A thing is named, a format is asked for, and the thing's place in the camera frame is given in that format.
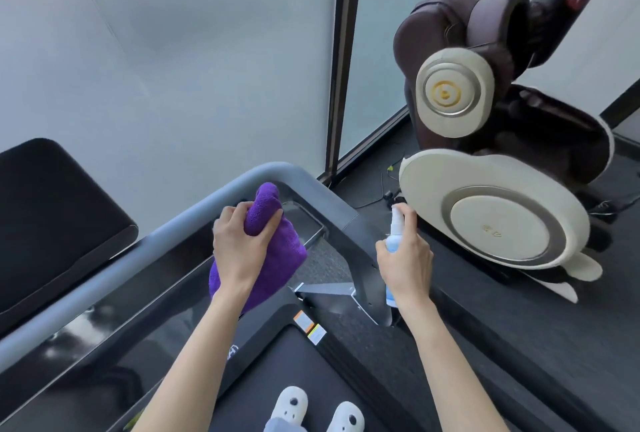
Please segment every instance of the treadmill belt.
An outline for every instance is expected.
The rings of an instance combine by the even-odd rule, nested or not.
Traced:
[[[308,395],[302,423],[308,432],[326,432],[333,412],[343,401],[361,409],[366,432],[388,432],[372,409],[292,325],[280,332],[218,401],[210,432],[262,432],[280,392],[290,385]]]

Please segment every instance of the hand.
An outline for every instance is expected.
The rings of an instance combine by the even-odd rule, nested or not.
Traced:
[[[394,205],[404,215],[398,250],[390,253],[383,240],[376,242],[378,267],[398,307],[429,300],[433,252],[418,235],[418,216],[406,203]]]
[[[225,207],[213,224],[213,249],[220,289],[249,295],[267,255],[267,246],[275,233],[282,210],[276,211],[262,232],[255,237],[244,233],[244,218],[253,202]]]

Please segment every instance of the gray pants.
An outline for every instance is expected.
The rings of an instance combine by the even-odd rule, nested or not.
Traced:
[[[297,425],[291,425],[286,420],[270,419],[264,426],[264,432],[307,432],[307,429]]]

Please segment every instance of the blue spray bottle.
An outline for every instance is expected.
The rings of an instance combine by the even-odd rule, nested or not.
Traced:
[[[394,253],[400,246],[402,240],[402,234],[404,231],[404,215],[400,210],[393,207],[391,208],[391,230],[389,236],[385,240],[387,250]],[[387,305],[390,307],[397,307],[396,300],[392,296],[389,288],[387,288]]]

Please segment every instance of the treadmill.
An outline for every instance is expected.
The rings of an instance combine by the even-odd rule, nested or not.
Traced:
[[[278,186],[305,246],[323,237],[346,259],[353,282],[301,285],[297,294],[285,287],[241,317],[210,430],[261,431],[289,385],[308,393],[309,432],[326,430],[345,400],[360,407],[367,431],[422,430],[305,303],[316,295],[316,305],[324,299],[332,311],[352,308],[391,325],[373,245],[384,235],[300,167],[269,163],[133,244],[0,339],[0,432],[130,430],[209,305],[212,222],[225,206],[252,200],[266,181]],[[159,281],[165,288],[154,292]]]

